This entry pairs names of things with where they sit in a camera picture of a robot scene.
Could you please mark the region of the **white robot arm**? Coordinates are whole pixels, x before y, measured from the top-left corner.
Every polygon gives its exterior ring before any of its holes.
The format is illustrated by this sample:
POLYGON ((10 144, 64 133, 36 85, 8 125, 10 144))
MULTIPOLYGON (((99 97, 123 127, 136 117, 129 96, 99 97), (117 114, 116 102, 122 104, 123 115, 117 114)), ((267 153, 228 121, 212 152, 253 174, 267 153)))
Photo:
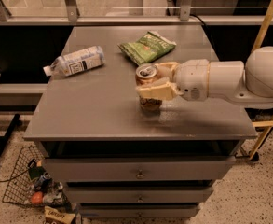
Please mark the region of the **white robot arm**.
POLYGON ((247 61, 145 64, 136 70, 136 91, 144 99, 187 101, 218 98, 247 108, 273 108, 273 47, 262 47, 247 61))

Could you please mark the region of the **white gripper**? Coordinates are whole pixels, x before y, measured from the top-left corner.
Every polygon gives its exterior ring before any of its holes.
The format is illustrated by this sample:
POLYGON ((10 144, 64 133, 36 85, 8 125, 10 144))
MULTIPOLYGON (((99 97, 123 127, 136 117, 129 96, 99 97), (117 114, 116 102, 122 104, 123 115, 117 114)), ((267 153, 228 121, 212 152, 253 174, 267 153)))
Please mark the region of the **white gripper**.
POLYGON ((172 100, 182 96, 187 101, 204 101, 208 97, 210 62, 206 59, 156 63, 159 80, 136 87, 144 99, 172 100))

